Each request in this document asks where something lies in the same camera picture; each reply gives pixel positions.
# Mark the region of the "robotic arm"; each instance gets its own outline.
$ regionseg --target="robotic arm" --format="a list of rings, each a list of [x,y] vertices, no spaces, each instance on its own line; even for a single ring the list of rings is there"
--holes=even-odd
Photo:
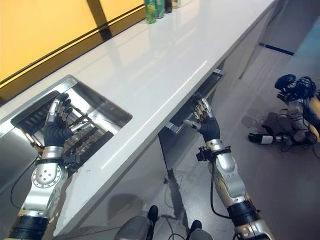
[[[63,164],[66,139],[86,128],[80,122],[66,128],[63,117],[71,113],[71,100],[62,93],[51,104],[44,125],[44,151],[35,162],[31,189],[18,213],[7,239],[41,240],[57,207],[61,189],[68,178]]]
[[[220,140],[220,128],[211,107],[205,98],[198,97],[195,101],[194,115],[197,122],[191,120],[184,122],[197,129],[203,136],[206,147],[200,148],[197,159],[208,160],[212,164],[215,189],[229,213],[227,218],[232,220],[237,237],[242,240],[274,240],[247,193],[230,147],[225,147]]]

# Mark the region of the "sink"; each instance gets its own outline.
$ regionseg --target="sink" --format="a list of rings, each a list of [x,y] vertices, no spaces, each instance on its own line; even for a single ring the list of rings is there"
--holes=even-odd
[[[132,119],[132,115],[128,112],[72,75],[67,75],[0,122],[0,152],[6,153],[6,156],[3,156],[5,159],[15,159],[15,163],[6,165],[7,169],[1,169],[3,172],[12,172],[14,169],[19,176],[21,170],[17,170],[17,166],[23,168],[33,160],[31,158],[28,161],[22,157],[17,159],[14,153],[22,152],[25,154],[21,156],[34,156],[36,152],[43,150],[43,127],[46,116],[52,101],[60,93],[69,94],[73,108],[71,113],[63,116],[67,127],[80,121],[90,122],[89,127],[69,138],[64,145],[66,161],[70,161],[66,167],[70,173],[81,167]],[[12,175],[10,178],[1,179],[0,187],[12,182]]]

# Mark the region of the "robot on floor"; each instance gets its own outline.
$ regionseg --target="robot on floor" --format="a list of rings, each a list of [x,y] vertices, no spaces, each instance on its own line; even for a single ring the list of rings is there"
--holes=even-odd
[[[268,124],[268,119],[264,122],[261,127],[267,134],[250,132],[249,140],[258,144],[284,143],[287,149],[320,143],[320,94],[312,79],[288,74],[280,77],[274,87],[280,90],[277,98],[287,108],[275,114],[273,124]]]
[[[200,152],[196,157],[198,161],[207,161],[212,169],[210,203],[213,213],[233,222],[233,239],[237,236],[241,240],[274,240],[266,222],[251,201],[238,173],[230,146],[225,147],[220,140],[220,128],[207,100],[196,95],[193,102],[196,121],[185,120],[185,124],[197,129],[205,141],[205,146],[199,148]],[[41,159],[35,161],[36,169],[31,176],[31,189],[11,227],[8,240],[41,240],[50,219],[55,215],[62,187],[74,172],[68,171],[70,160],[64,156],[65,141],[89,124],[84,121],[66,127],[63,120],[65,113],[72,111],[70,104],[68,94],[62,93],[49,108],[44,124],[44,150]],[[214,188],[228,215],[215,212]],[[152,206],[147,216],[129,219],[114,239],[152,240],[157,219],[158,208]],[[195,220],[187,240],[212,240],[212,237],[202,230],[201,222]]]

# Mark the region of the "white countertop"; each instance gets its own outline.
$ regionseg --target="white countertop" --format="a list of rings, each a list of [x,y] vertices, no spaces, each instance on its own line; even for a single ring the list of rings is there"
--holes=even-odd
[[[55,235],[79,222],[273,2],[182,0],[156,24],[137,23],[0,108],[2,119],[71,74],[133,116],[73,175]]]

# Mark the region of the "floor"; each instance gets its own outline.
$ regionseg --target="floor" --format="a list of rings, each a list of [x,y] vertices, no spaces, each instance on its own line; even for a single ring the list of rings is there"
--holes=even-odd
[[[279,240],[318,239],[320,160],[311,149],[295,147],[282,153],[276,145],[253,144],[247,140],[247,134],[261,131],[260,125],[268,113],[285,107],[276,98],[275,81],[292,71],[298,75],[299,68],[305,75],[303,67],[301,60],[262,48],[223,103],[213,106],[221,139],[226,146],[231,145],[239,173],[253,203],[261,210],[260,215]],[[318,69],[313,70],[309,69],[310,75],[320,77],[320,74],[317,75]],[[195,157],[198,148],[203,145],[202,137],[197,134],[191,144],[183,146],[186,151],[176,164],[171,163],[175,180],[170,179],[167,189],[156,197],[160,213],[166,216],[160,218],[155,240],[168,239],[171,234],[168,221],[173,232],[186,236],[186,226],[190,227],[195,219],[202,221],[202,228],[214,240],[232,239],[231,221],[215,216],[210,210],[208,165],[197,162]],[[216,194],[214,204],[217,211],[226,213]]]

